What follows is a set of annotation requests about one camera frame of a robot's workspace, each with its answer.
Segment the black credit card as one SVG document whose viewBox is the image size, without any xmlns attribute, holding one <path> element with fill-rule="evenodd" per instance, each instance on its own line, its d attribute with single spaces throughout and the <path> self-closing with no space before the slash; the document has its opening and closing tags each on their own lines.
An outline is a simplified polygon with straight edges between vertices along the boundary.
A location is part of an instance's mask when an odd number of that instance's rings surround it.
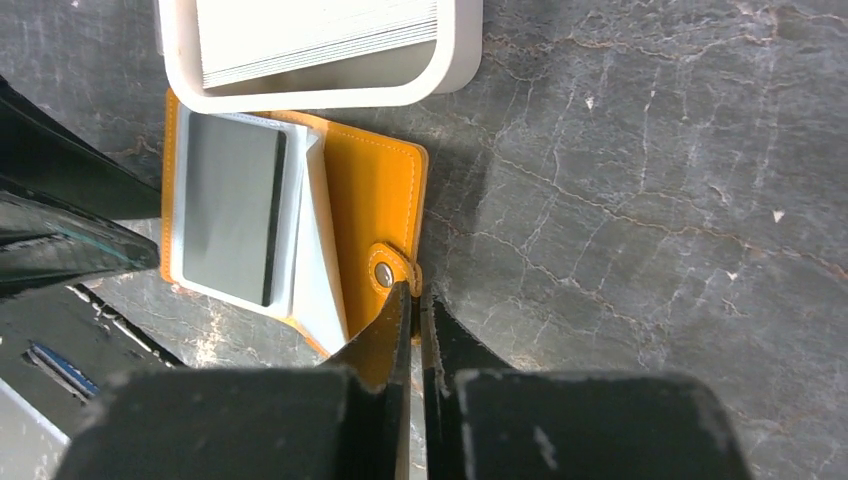
<svg viewBox="0 0 848 480">
<path fill-rule="evenodd" d="M 280 130 L 189 115 L 183 223 L 187 280 L 270 304 L 286 142 Z"/>
</svg>

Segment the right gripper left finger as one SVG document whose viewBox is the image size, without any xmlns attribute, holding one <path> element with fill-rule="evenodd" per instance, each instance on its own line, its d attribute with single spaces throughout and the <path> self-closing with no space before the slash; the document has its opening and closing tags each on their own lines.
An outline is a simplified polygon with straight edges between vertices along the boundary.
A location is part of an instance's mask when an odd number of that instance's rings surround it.
<svg viewBox="0 0 848 480">
<path fill-rule="evenodd" d="M 310 368 L 121 376 L 86 409 L 60 479 L 405 479 L 412 295 Z"/>
</svg>

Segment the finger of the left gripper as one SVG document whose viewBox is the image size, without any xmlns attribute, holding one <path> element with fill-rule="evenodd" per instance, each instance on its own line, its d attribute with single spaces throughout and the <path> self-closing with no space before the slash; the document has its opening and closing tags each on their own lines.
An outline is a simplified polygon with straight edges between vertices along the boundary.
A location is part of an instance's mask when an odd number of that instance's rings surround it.
<svg viewBox="0 0 848 480">
<path fill-rule="evenodd" d="M 110 220 L 155 218 L 160 192 L 1 80 L 1 174 Z"/>
<path fill-rule="evenodd" d="M 160 265 L 158 246 L 39 192 L 1 194 L 1 297 Z"/>
</svg>

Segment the white rectangular tray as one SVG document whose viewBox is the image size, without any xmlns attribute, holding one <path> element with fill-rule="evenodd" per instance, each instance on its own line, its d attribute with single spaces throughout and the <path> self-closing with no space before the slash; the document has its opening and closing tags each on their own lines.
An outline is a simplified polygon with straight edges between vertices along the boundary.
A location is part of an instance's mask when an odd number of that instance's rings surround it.
<svg viewBox="0 0 848 480">
<path fill-rule="evenodd" d="M 479 1 L 160 1 L 177 98 L 200 113 L 405 106 L 462 89 Z"/>
</svg>

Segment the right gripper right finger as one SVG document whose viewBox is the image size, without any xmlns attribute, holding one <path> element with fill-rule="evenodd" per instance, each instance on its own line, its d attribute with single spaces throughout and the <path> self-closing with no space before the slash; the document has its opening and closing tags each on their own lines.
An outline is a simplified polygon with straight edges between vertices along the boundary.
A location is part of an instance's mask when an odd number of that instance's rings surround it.
<svg viewBox="0 0 848 480">
<path fill-rule="evenodd" d="M 675 372 L 524 371 L 437 296 L 420 317 L 432 479 L 748 479 L 717 396 Z"/>
</svg>

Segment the orange card holder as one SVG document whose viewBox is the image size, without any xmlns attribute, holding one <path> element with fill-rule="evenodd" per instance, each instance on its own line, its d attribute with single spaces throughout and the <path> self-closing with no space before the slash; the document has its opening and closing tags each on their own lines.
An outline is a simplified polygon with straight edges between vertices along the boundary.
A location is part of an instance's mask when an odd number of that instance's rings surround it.
<svg viewBox="0 0 848 480">
<path fill-rule="evenodd" d="M 392 286 L 421 289 L 417 262 L 427 182 L 420 145 L 296 111 L 201 114 L 165 98 L 162 264 L 167 282 L 297 330 L 325 356 L 378 315 Z M 276 248 L 267 306 L 183 275 L 188 117 L 255 124 L 286 135 Z"/>
</svg>

